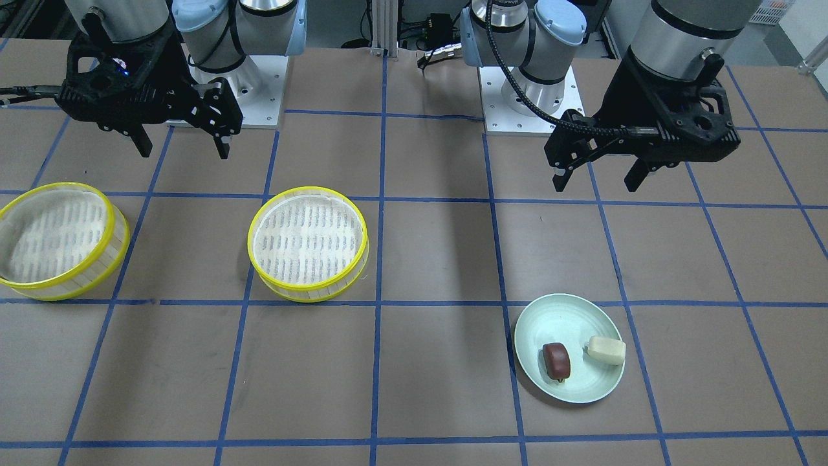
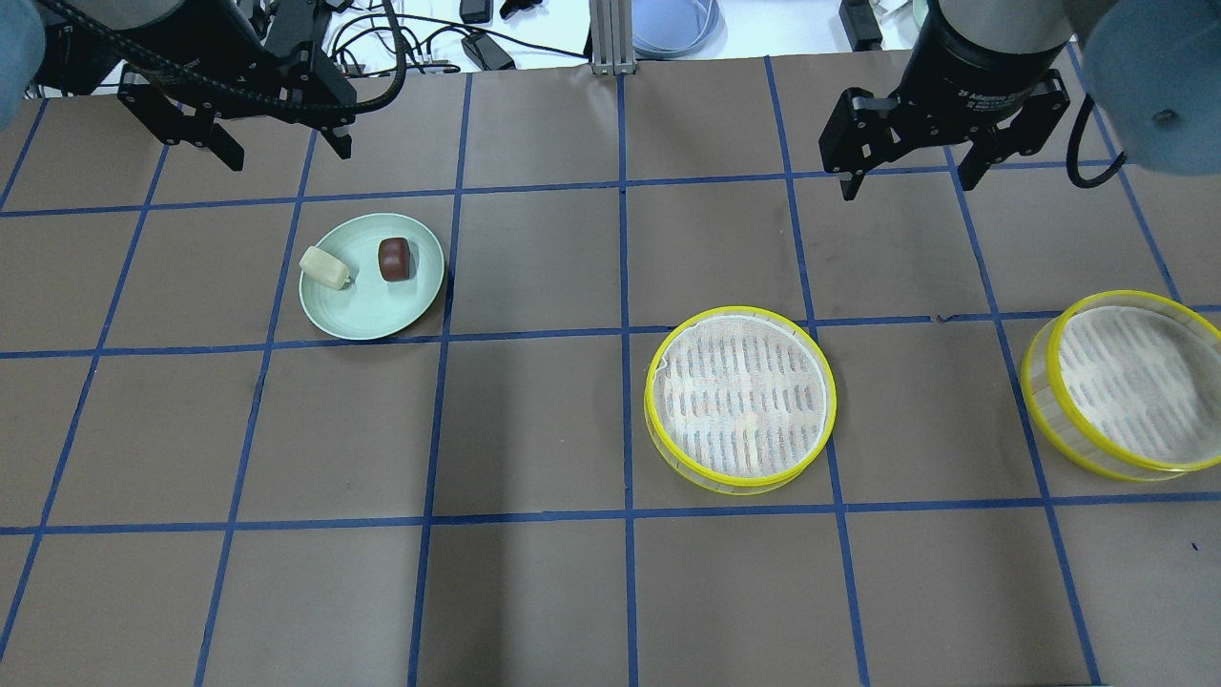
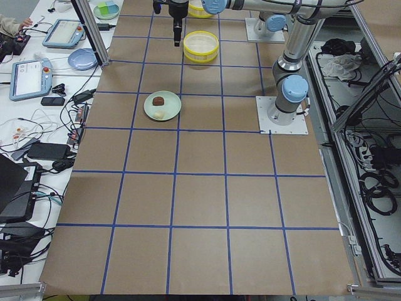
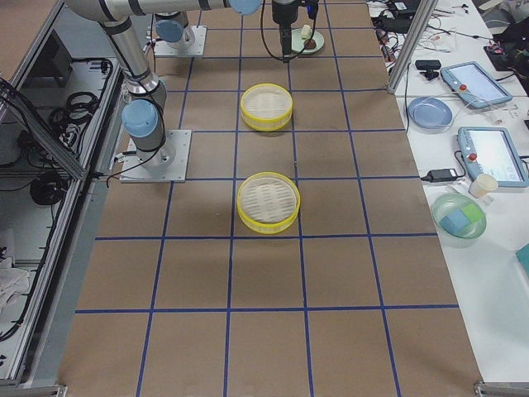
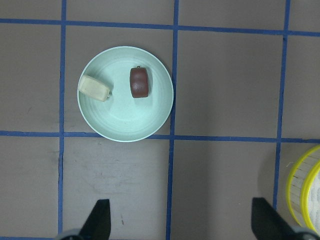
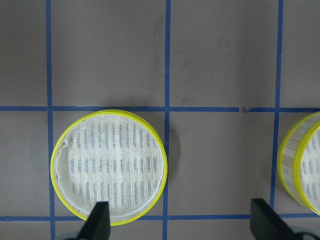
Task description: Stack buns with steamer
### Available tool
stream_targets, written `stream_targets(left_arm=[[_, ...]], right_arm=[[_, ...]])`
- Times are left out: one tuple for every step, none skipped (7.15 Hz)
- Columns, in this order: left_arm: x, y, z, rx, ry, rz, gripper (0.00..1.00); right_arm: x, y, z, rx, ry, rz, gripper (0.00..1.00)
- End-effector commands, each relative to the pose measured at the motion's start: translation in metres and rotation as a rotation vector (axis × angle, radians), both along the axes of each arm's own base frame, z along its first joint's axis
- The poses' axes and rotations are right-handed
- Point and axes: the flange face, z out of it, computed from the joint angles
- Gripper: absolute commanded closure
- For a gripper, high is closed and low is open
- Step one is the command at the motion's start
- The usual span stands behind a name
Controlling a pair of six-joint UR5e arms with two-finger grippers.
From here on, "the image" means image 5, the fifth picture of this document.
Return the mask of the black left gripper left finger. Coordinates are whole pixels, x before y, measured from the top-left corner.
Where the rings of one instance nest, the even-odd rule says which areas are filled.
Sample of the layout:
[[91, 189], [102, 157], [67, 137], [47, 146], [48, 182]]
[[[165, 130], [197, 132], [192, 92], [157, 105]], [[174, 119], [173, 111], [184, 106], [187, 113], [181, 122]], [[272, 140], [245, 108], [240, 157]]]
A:
[[110, 200], [100, 199], [94, 205], [78, 235], [82, 240], [108, 240], [110, 234]]

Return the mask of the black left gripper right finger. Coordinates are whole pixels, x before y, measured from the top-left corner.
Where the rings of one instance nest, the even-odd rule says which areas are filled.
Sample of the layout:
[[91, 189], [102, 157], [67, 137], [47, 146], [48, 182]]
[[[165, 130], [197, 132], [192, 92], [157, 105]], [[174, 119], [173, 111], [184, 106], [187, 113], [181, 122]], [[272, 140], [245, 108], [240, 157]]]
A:
[[263, 197], [251, 203], [251, 229], [257, 240], [294, 240], [295, 232]]

